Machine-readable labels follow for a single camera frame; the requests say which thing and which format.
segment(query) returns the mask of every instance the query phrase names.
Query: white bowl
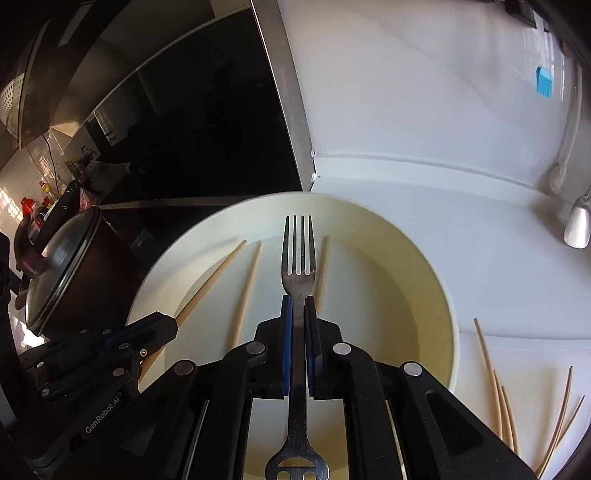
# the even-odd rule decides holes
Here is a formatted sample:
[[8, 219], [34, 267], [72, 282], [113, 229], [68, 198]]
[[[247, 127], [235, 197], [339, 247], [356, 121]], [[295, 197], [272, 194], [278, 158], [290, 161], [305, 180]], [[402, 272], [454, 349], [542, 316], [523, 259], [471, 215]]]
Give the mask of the white bowl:
[[[181, 236], [144, 280], [129, 314], [134, 321], [157, 310], [175, 316], [237, 244], [248, 245], [193, 310], [176, 339], [144, 378], [146, 388], [176, 361], [221, 359], [229, 349], [233, 318], [259, 241], [264, 242], [242, 342], [259, 322], [279, 316], [284, 295], [280, 259], [286, 215], [312, 215], [316, 258], [330, 236], [322, 314], [338, 323], [343, 339], [377, 361], [398, 366], [415, 360], [442, 384], [454, 387], [458, 329], [444, 288], [418, 248], [394, 225], [365, 208], [311, 193], [258, 197], [221, 210]], [[310, 443], [333, 479], [347, 478], [342, 402], [308, 402]], [[287, 399], [255, 400], [245, 478], [263, 476], [283, 444]]]

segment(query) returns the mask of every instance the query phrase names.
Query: metal fork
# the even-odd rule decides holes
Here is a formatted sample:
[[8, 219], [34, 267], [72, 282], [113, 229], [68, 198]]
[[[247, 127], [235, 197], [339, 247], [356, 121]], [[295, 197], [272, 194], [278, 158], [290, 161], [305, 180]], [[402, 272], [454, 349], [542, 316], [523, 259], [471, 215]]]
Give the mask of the metal fork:
[[[290, 218], [285, 219], [285, 234], [283, 236], [283, 254], [281, 257], [281, 282], [285, 292], [293, 300], [293, 331], [291, 341], [291, 380], [290, 380], [290, 405], [287, 421], [287, 439], [277, 452], [267, 462], [265, 468], [265, 480], [277, 480], [279, 472], [290, 474], [291, 480], [304, 480], [306, 472], [313, 472], [316, 480], [328, 480], [329, 467], [324, 459], [314, 451], [308, 441], [307, 413], [306, 413], [306, 344], [304, 341], [304, 303], [306, 297], [312, 292], [314, 278], [316, 276], [316, 256], [314, 253], [314, 233], [312, 231], [312, 217], [309, 216], [310, 238], [310, 273], [306, 274], [306, 246], [305, 223], [301, 217], [301, 273], [296, 274], [297, 259], [297, 217], [294, 215], [293, 228], [293, 256], [292, 269], [288, 274], [289, 265], [289, 237]], [[294, 459], [298, 465], [281, 465], [287, 459]], [[314, 466], [303, 465], [303, 460], [311, 462]]]

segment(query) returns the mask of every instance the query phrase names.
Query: spoon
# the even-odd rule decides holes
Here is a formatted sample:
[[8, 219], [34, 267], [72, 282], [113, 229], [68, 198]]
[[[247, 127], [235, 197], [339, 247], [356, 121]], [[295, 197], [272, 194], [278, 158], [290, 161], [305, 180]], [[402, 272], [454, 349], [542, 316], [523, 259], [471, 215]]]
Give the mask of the spoon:
[[573, 203], [569, 221], [564, 229], [564, 243], [574, 248], [585, 248], [589, 243], [589, 236], [591, 236], [589, 196], [591, 196], [591, 186]]

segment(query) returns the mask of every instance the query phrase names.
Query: wooden chopstick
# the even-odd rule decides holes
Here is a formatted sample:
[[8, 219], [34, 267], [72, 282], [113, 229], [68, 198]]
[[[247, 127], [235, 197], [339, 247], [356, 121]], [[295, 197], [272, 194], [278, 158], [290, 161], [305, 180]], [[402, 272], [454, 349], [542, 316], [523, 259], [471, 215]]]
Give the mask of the wooden chopstick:
[[324, 237], [324, 245], [322, 248], [322, 258], [320, 259], [320, 269], [318, 276], [318, 287], [316, 288], [316, 295], [314, 296], [314, 305], [316, 305], [316, 315], [320, 317], [322, 314], [322, 306], [324, 305], [324, 288], [326, 286], [326, 270], [329, 264], [330, 251], [330, 237]]
[[511, 436], [513, 438], [513, 451], [517, 456], [520, 456], [520, 449], [519, 449], [519, 437], [517, 435], [517, 427], [515, 425], [515, 417], [513, 416], [513, 410], [511, 410], [511, 403], [509, 402], [509, 395], [507, 394], [507, 390], [505, 386], [501, 386], [501, 391], [503, 393], [503, 398], [505, 399], [505, 405], [507, 407], [507, 416], [509, 418], [509, 429], [511, 431]]
[[497, 436], [502, 439], [503, 438], [503, 420], [501, 414], [501, 392], [496, 386], [495, 380], [495, 373], [492, 369], [492, 362], [491, 356], [488, 353], [488, 348], [486, 346], [486, 340], [484, 340], [484, 335], [482, 334], [482, 329], [480, 328], [480, 323], [478, 322], [477, 318], [474, 318], [474, 325], [476, 326], [476, 332], [478, 333], [478, 339], [480, 340], [480, 348], [482, 349], [482, 355], [484, 356], [484, 362], [486, 364], [486, 369], [488, 371], [494, 400], [495, 400], [495, 413], [496, 413], [496, 434]]
[[585, 395], [583, 395], [581, 397], [581, 399], [579, 400], [579, 404], [577, 405], [577, 408], [574, 409], [573, 415], [571, 416], [569, 422], [566, 424], [566, 427], [564, 428], [564, 430], [560, 434], [560, 437], [558, 439], [558, 444], [560, 444], [560, 442], [562, 442], [562, 439], [564, 438], [566, 433], [569, 431], [570, 426], [573, 424], [574, 418], [577, 416], [577, 413], [579, 413], [579, 410], [581, 408], [581, 405], [583, 404], [584, 399], [585, 399]]
[[564, 389], [564, 397], [562, 399], [562, 406], [560, 408], [560, 415], [558, 415], [558, 421], [556, 422], [556, 428], [554, 429], [554, 434], [552, 435], [552, 440], [548, 445], [548, 450], [546, 450], [546, 454], [544, 455], [544, 459], [539, 467], [535, 470], [535, 474], [538, 478], [541, 478], [550, 463], [550, 459], [552, 458], [552, 454], [554, 450], [556, 450], [556, 446], [558, 445], [558, 439], [560, 437], [560, 430], [562, 429], [562, 424], [564, 422], [564, 416], [566, 414], [566, 407], [569, 404], [569, 396], [570, 396], [570, 387], [573, 382], [573, 367], [569, 368], [569, 376], [566, 381], [566, 388]]
[[[217, 281], [220, 275], [222, 275], [223, 271], [228, 267], [228, 265], [232, 263], [234, 258], [236, 258], [238, 252], [242, 250], [244, 245], [246, 245], [246, 240], [240, 242], [240, 244], [222, 261], [222, 263], [220, 263], [220, 265], [215, 269], [215, 271], [210, 275], [210, 277], [205, 281], [205, 283], [201, 285], [201, 287], [199, 287], [199, 289], [195, 292], [195, 295], [191, 297], [191, 299], [187, 302], [187, 304], [183, 307], [183, 309], [175, 318], [178, 327], [180, 327], [183, 324], [183, 322], [188, 318], [189, 314], [196, 307], [197, 303], [199, 303], [199, 301], [205, 296], [209, 289], [212, 288], [213, 284]], [[141, 381], [145, 377], [150, 367], [158, 358], [158, 355], [162, 353], [162, 350], [164, 350], [163, 346], [149, 357], [146, 357], [146, 359], [142, 362], [142, 371], [139, 375], [139, 381]]]
[[262, 245], [263, 243], [259, 242], [258, 248], [256, 249], [255, 257], [252, 260], [251, 270], [248, 273], [248, 278], [246, 279], [246, 286], [244, 287], [244, 291], [242, 292], [242, 298], [240, 300], [238, 312], [234, 320], [234, 335], [232, 337], [232, 343], [230, 344], [230, 350], [239, 345], [240, 335], [242, 333], [242, 326], [244, 325], [244, 318], [246, 317], [246, 310], [251, 299], [252, 285], [254, 283], [253, 280], [255, 278], [259, 257], [261, 256]]
[[505, 445], [507, 445], [511, 450], [514, 451], [515, 446], [513, 444], [513, 434], [511, 432], [511, 422], [509, 420], [509, 413], [507, 412], [505, 396], [502, 394], [501, 382], [499, 380], [499, 376], [496, 373], [496, 370], [493, 370], [492, 372], [495, 376], [496, 390], [501, 393], [501, 395], [499, 396], [499, 404], [501, 406], [501, 418], [503, 422], [503, 437], [501, 440], [503, 440], [503, 442], [505, 442]]
[[189, 314], [193, 311], [197, 303], [201, 301], [201, 299], [205, 296], [205, 294], [209, 291], [210, 288], [213, 287], [213, 284], [217, 282], [217, 279], [222, 275], [225, 269], [230, 266], [232, 261], [236, 258], [239, 254], [240, 250], [244, 248], [246, 245], [246, 240], [240, 242], [240, 244], [226, 257], [224, 258], [223, 262], [219, 264], [219, 266], [215, 269], [215, 271], [211, 274], [211, 276], [205, 281], [199, 290], [193, 295], [191, 300], [187, 302], [187, 304], [183, 307], [180, 313], [176, 317], [177, 325], [180, 327]]

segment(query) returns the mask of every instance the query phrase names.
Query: cable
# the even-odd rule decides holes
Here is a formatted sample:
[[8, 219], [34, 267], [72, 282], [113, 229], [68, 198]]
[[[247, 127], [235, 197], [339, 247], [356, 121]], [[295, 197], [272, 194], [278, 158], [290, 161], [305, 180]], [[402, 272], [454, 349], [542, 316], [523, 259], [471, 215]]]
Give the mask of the cable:
[[57, 194], [59, 196], [60, 194], [60, 188], [57, 185], [57, 171], [56, 171], [56, 164], [53, 163], [53, 155], [51, 155], [51, 147], [49, 146], [49, 142], [47, 141], [47, 139], [45, 138], [44, 134], [41, 134], [41, 136], [43, 137], [43, 140], [45, 140], [45, 143], [47, 144], [47, 149], [49, 150], [49, 158], [51, 159], [51, 165], [53, 165], [53, 176], [56, 180], [56, 189], [57, 189]]

